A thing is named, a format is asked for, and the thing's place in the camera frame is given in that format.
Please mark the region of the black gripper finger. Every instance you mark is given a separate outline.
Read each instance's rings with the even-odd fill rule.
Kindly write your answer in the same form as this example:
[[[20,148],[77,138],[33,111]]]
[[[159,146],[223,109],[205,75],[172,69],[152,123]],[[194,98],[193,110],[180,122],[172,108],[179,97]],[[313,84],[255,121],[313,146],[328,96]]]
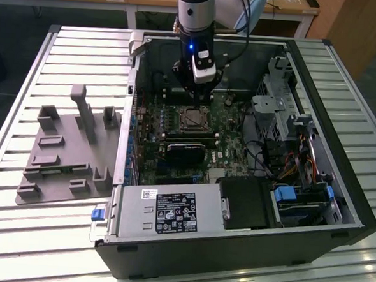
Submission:
[[[180,82],[180,85],[184,88],[189,96],[193,99],[194,105],[200,105],[200,90],[198,85],[194,81],[194,75],[192,66],[189,61],[178,60],[172,67],[173,74]]]
[[[212,95],[213,90],[221,83],[223,74],[224,74],[223,70],[217,70],[213,80],[211,82],[207,82],[202,85],[201,105],[204,105],[204,106],[210,105],[210,102],[211,102],[210,96]]]

